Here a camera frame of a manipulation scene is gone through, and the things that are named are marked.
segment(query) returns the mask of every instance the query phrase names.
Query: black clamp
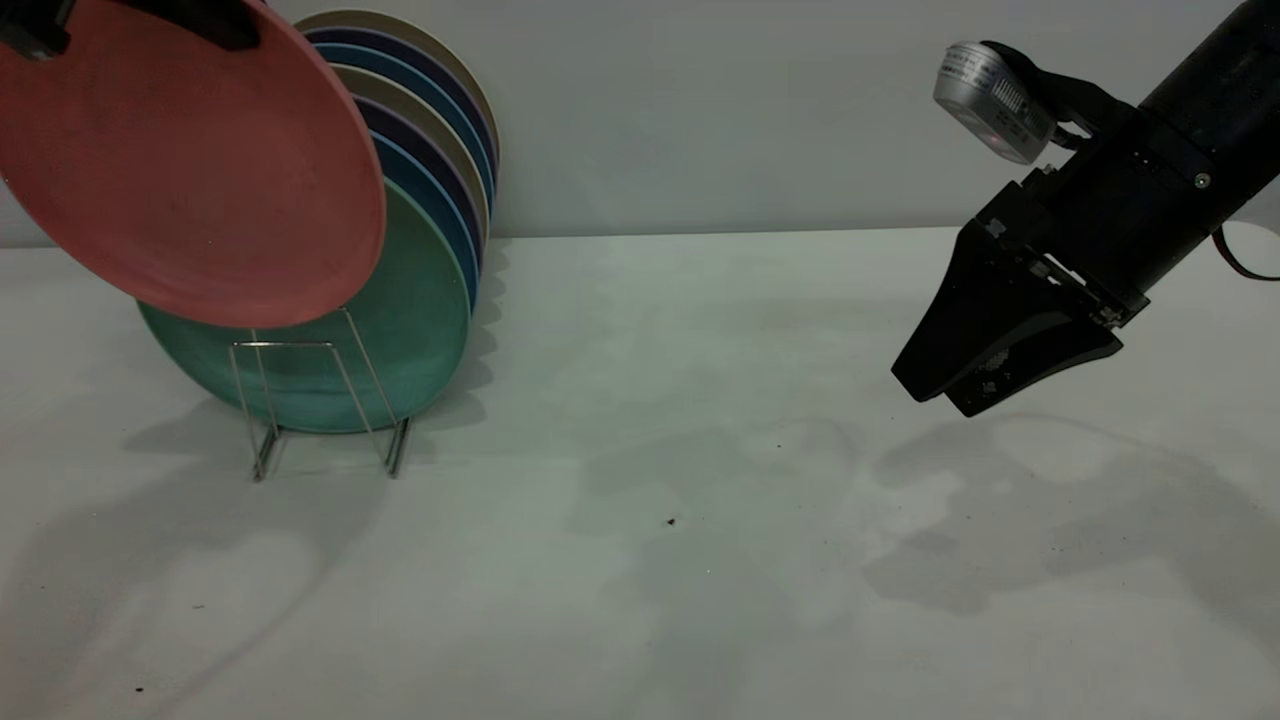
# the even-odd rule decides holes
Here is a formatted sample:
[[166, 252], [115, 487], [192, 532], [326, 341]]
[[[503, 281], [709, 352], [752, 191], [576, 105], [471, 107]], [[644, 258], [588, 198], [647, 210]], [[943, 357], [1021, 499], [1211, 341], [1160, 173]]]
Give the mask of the black clamp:
[[[125, 5], [168, 20], [223, 50], [257, 47], [261, 37], [242, 0], [125, 0]], [[28, 60], [67, 51], [67, 20], [76, 0], [0, 0], [0, 42]]]

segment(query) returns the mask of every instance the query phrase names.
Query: blue plate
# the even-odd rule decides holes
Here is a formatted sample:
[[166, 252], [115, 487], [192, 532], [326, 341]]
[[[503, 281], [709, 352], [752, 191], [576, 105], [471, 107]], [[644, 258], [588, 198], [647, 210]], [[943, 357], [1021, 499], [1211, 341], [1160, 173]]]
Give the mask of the blue plate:
[[480, 140], [480, 132], [476, 131], [457, 102], [435, 81], [416, 70], [408, 63], [369, 47], [332, 42], [316, 42], [315, 47], [325, 60], [364, 68], [393, 79], [434, 108], [444, 118], [444, 122], [449, 123], [449, 127], [458, 133], [458, 138], [462, 140], [462, 143], [467, 146], [467, 151], [475, 158], [476, 168], [480, 170], [480, 179], [484, 182], [485, 195], [489, 197], [489, 208], [493, 208], [493, 164], [489, 161], [484, 142]]
[[362, 68], [330, 67], [356, 99], [366, 123], [375, 119], [379, 132], [426, 168], [463, 211], [476, 266], [483, 268], [484, 243], [489, 238], [489, 199], [475, 159], [458, 135], [404, 86]]
[[[360, 108], [361, 102], [357, 99], [356, 106]], [[453, 250], [453, 256], [458, 259], [462, 279], [467, 284], [467, 297], [471, 301], [471, 309], [475, 310], [480, 269], [476, 266], [475, 249], [467, 234], [462, 211], [426, 168], [380, 132], [380, 129], [385, 129], [380, 127], [383, 126], [381, 120], [371, 119], [367, 115], [365, 119], [369, 123], [370, 135], [374, 136], [374, 149], [378, 150], [378, 161], [383, 165], [383, 176], [398, 184], [435, 220], [444, 240], [448, 241], [449, 249]]]
[[[451, 245], [461, 246], [454, 247], [454, 254], [458, 256], [458, 264], [462, 265], [462, 274], [471, 278], [467, 287], [474, 288], [480, 281], [480, 228], [475, 222], [475, 214], [467, 205], [462, 183], [453, 174], [449, 163], [420, 132], [390, 110], [364, 97], [356, 97], [356, 109], [365, 118], [365, 124], [369, 126], [369, 132], [374, 133], [375, 140], [380, 137], [401, 151], [388, 155], [383, 149], [379, 149], [379, 161], [384, 159], [384, 155], [388, 155], [387, 159], [392, 163], [390, 165], [383, 164], [383, 174], [407, 190], [419, 204], [430, 197], [431, 206], [422, 205], [422, 208], [431, 214], [431, 219], [438, 225], [442, 222], [448, 222], [449, 228], [454, 231], [445, 231], [444, 234]], [[408, 167], [404, 165], [403, 160], [397, 161], [401, 155], [408, 156]], [[439, 197], [436, 188], [443, 191], [443, 199]], [[462, 225], [462, 233], [456, 229], [458, 224]]]

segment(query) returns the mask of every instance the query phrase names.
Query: cable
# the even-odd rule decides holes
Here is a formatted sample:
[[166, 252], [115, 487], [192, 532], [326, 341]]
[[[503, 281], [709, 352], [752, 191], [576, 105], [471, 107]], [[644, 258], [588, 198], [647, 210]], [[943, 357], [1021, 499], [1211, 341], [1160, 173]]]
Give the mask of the cable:
[[1233, 270], [1249, 278], [1251, 281], [1262, 281], [1268, 283], [1280, 282], [1280, 275], [1260, 275], [1245, 268], [1244, 264], [1235, 258], [1235, 254], [1231, 252], [1231, 249], [1226, 246], [1226, 233], [1222, 232], [1221, 227], [1213, 231], [1213, 247], [1217, 247], [1217, 254], [1226, 260], [1226, 264], [1230, 265]]

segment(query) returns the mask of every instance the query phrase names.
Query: white wall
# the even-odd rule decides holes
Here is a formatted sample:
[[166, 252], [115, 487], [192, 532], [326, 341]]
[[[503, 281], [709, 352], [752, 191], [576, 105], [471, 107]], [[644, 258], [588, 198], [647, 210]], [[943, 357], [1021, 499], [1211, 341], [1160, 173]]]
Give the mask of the white wall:
[[[959, 224], [1007, 164], [931, 100], [998, 38], [1138, 102], [1236, 0], [369, 0], [453, 46], [504, 141], [499, 234]], [[289, 19], [340, 1], [273, 0]], [[0, 242], [38, 229], [0, 197]], [[1280, 218], [1280, 208], [1242, 213]]]

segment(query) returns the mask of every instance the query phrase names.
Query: red plate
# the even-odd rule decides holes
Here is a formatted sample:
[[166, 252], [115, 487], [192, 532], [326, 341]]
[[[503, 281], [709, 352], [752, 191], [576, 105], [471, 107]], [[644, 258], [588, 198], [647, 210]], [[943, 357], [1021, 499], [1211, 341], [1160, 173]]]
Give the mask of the red plate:
[[0, 45], [0, 174], [40, 227], [138, 300], [228, 327], [312, 320], [378, 264], [381, 170], [311, 45], [247, 3], [227, 53], [110, 0], [78, 0], [63, 56]]

